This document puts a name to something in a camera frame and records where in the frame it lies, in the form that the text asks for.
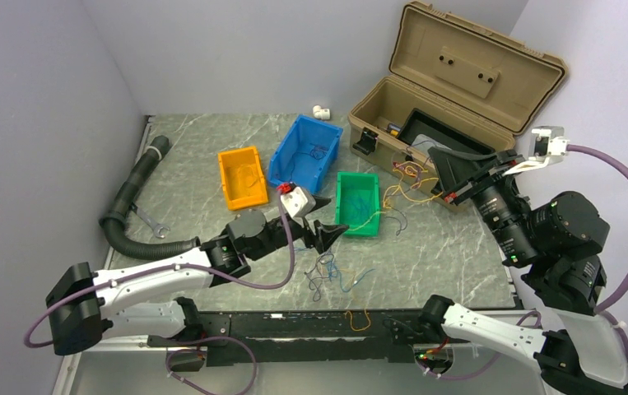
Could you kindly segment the white pipe elbow fitting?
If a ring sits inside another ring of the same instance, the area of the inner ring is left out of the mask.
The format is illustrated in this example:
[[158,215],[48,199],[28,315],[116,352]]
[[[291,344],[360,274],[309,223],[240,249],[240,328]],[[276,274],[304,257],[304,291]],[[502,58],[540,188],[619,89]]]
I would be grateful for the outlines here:
[[315,105],[312,108],[312,115],[315,119],[327,121],[331,118],[331,110],[329,108],[324,108],[321,105]]

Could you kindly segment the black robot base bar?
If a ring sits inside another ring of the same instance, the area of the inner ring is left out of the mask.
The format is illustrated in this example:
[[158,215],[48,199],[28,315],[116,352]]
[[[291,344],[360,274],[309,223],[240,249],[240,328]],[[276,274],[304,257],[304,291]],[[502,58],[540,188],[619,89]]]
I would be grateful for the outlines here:
[[412,350],[436,348],[440,337],[419,322],[421,308],[198,311],[206,364],[385,360],[410,363]]

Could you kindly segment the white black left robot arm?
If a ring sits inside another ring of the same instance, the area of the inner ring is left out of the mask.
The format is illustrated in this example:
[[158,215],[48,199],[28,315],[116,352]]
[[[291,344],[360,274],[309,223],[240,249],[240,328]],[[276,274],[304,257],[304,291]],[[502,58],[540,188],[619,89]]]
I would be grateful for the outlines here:
[[248,262],[281,248],[293,251],[298,239],[307,249],[328,251],[348,225],[309,223],[305,216],[329,202],[286,195],[280,216],[269,220],[259,210],[242,211],[218,236],[153,263],[99,271],[88,263],[70,266],[45,298],[54,353],[73,355],[105,339],[132,335],[193,344],[204,333],[195,303],[179,297],[157,304],[152,298],[225,283],[253,287],[242,278],[250,272]]

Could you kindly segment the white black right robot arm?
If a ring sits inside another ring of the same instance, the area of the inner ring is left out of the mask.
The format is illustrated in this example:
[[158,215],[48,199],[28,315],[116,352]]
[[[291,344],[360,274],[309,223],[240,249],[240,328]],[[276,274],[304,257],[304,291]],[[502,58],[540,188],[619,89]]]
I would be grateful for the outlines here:
[[475,155],[432,147],[442,198],[470,201],[523,282],[562,321],[557,331],[526,328],[432,295],[418,318],[425,342],[459,339],[526,365],[564,394],[628,394],[628,338],[598,307],[607,277],[600,260],[609,224],[581,193],[565,191],[531,208],[515,182],[524,159],[507,150]]

